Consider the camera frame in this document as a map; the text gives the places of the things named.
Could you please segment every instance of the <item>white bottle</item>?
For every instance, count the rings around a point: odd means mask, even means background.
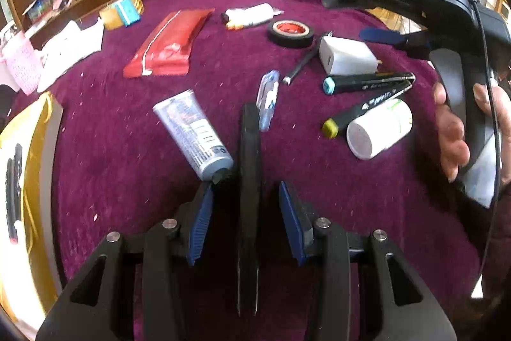
[[[374,158],[405,137],[412,124],[410,107],[398,98],[388,100],[348,125],[348,146],[359,159]]]

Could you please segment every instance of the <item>finger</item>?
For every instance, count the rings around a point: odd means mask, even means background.
[[[433,86],[433,99],[436,105],[442,105],[447,100],[446,90],[440,81],[437,81]]]
[[[500,130],[504,138],[511,138],[511,99],[499,86],[492,87],[493,100],[495,103],[495,112],[499,121]],[[479,108],[488,116],[492,115],[490,108],[490,99],[486,86],[481,84],[474,85],[474,97]]]
[[[439,134],[451,140],[463,139],[465,126],[461,119],[456,116],[447,105],[436,106],[436,125]]]
[[[450,160],[453,164],[464,167],[470,160],[470,150],[463,140],[449,140],[439,135],[440,155]]]
[[[502,133],[500,158],[502,160],[501,184],[507,185],[511,182],[511,100],[501,87],[492,87],[495,112],[499,121]],[[491,115],[490,99],[486,86],[476,84],[474,86],[474,97],[481,110]]]
[[[449,158],[446,158],[443,155],[440,156],[440,165],[448,181],[453,182],[456,179],[456,176],[458,175],[458,165],[456,165],[456,163],[453,163]]]

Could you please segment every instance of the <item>white paper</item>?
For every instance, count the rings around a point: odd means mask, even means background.
[[[78,61],[101,51],[104,29],[100,18],[96,24],[83,31],[76,22],[71,21],[62,32],[50,39],[42,49],[44,67],[37,91],[41,93],[49,89],[55,80]]]

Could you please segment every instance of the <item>metal pin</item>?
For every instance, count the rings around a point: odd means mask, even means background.
[[[380,229],[373,231],[372,236],[378,241],[385,241],[388,238],[387,233]]]
[[[110,243],[115,243],[118,239],[121,238],[121,233],[118,231],[112,231],[106,235],[106,240]]]
[[[332,222],[326,217],[320,217],[316,220],[316,225],[321,229],[328,229],[331,223]]]
[[[162,226],[164,229],[175,229],[177,227],[177,220],[168,218],[167,220],[163,221]]]

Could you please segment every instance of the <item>marker pen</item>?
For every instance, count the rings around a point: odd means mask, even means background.
[[[338,113],[334,117],[331,117],[325,121],[325,123],[323,123],[323,127],[321,128],[323,135],[325,135],[325,137],[328,139],[333,139],[339,134],[339,132],[344,131],[352,120],[355,120],[357,117],[366,114],[367,111],[391,98],[401,96],[401,94],[405,93],[411,88],[411,82],[404,81],[385,89],[383,92],[372,96],[370,99],[362,103],[356,104],[347,110],[343,110],[342,112]]]
[[[376,73],[355,75],[333,75],[323,81],[323,91],[331,94],[351,91],[375,90],[395,86],[403,81],[415,81],[413,73]]]

